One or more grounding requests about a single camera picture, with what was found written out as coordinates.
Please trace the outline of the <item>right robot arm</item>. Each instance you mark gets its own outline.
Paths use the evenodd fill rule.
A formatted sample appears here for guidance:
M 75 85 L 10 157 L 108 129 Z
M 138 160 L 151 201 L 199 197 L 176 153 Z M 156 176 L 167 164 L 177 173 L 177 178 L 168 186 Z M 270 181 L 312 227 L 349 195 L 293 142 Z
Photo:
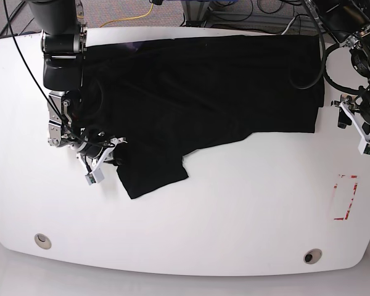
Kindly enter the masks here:
M 87 28 L 80 20 L 80 1 L 29 1 L 42 29 L 43 85 L 49 109 L 48 143 L 71 147 L 86 169 L 96 175 L 102 163 L 125 163 L 125 139 L 98 126 L 108 108 L 102 80 L 92 77 L 100 63 L 124 50 L 121 44 L 87 46 Z

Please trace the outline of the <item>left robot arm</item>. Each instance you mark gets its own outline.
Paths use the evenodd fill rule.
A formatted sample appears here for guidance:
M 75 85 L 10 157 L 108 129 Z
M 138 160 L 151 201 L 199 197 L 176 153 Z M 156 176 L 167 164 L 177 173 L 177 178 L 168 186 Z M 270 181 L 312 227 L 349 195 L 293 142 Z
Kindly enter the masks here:
M 353 69 L 368 82 L 357 89 L 342 86 L 323 68 L 320 75 L 343 93 L 333 105 L 340 109 L 339 128 L 355 125 L 361 135 L 360 152 L 370 155 L 370 1 L 300 1 L 320 38 L 329 35 L 334 44 L 323 48 L 322 64 L 331 53 L 347 47 Z

